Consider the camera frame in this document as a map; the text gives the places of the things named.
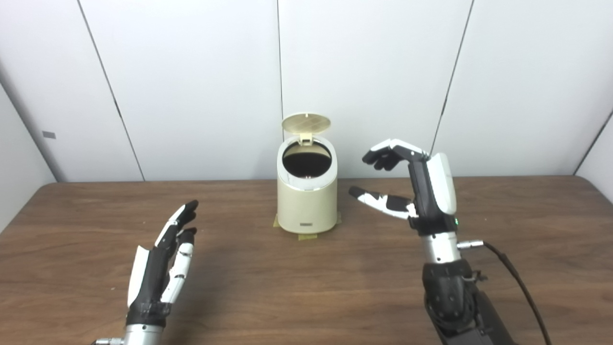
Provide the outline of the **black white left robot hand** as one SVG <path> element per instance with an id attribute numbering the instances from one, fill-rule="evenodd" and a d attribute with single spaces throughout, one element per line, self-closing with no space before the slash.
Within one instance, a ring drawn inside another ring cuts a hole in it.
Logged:
<path id="1" fill-rule="evenodd" d="M 166 221 L 151 249 L 136 249 L 129 281 L 125 324 L 165 327 L 188 276 L 197 229 L 185 225 L 196 218 L 194 199 Z"/>

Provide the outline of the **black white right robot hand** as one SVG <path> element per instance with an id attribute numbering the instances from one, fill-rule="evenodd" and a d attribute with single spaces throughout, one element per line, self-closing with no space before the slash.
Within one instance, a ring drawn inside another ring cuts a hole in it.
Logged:
<path id="1" fill-rule="evenodd" d="M 407 161 L 414 197 L 386 195 L 351 186 L 349 194 L 380 212 L 407 220 L 420 236 L 457 231 L 457 199 L 453 176 L 444 153 L 430 155 L 400 139 L 387 139 L 373 146 L 362 161 L 375 170 L 390 171 Z"/>

